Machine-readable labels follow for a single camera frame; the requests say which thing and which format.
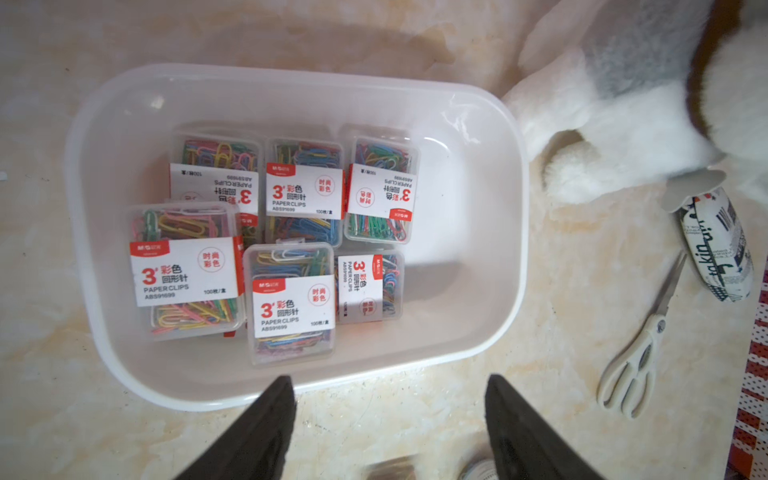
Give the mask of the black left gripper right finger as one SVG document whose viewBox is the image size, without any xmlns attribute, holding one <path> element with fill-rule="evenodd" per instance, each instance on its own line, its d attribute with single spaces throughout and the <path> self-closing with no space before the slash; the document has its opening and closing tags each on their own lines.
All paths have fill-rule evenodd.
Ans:
<svg viewBox="0 0 768 480">
<path fill-rule="evenodd" d="M 500 479 L 602 478 L 499 374 L 488 379 L 485 418 Z"/>
</svg>

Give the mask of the white plastic storage box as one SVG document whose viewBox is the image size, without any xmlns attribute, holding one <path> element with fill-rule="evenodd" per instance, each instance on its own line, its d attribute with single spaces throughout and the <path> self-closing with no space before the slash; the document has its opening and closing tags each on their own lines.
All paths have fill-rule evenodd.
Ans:
<svg viewBox="0 0 768 480">
<path fill-rule="evenodd" d="M 165 199 L 173 128 L 352 128 L 402 135 L 419 152 L 404 313 L 344 325 L 334 351 L 256 367 L 244 338 L 156 341 L 130 275 L 126 213 Z M 317 72 L 155 64 L 92 93 L 63 154 L 79 278 L 97 350 L 129 390 L 157 405 L 212 411 L 251 403 L 281 374 L 297 391 L 477 354 L 515 319 L 525 291 L 529 174 L 514 119 L 469 85 Z"/>
</svg>

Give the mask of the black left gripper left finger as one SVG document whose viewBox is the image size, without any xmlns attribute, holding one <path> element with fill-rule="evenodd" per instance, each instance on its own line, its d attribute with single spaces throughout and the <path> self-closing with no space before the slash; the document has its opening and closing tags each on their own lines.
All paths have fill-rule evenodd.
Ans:
<svg viewBox="0 0 768 480">
<path fill-rule="evenodd" d="M 277 377 L 179 479 L 279 479 L 296 418 L 292 380 Z"/>
</svg>

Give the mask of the round clear paper clip jar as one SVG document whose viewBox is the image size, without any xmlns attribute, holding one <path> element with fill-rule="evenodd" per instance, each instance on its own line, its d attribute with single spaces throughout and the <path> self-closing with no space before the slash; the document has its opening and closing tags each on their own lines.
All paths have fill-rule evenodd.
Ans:
<svg viewBox="0 0 768 480">
<path fill-rule="evenodd" d="M 490 458 L 473 459 L 461 470 L 458 480 L 498 480 L 495 462 Z"/>
</svg>

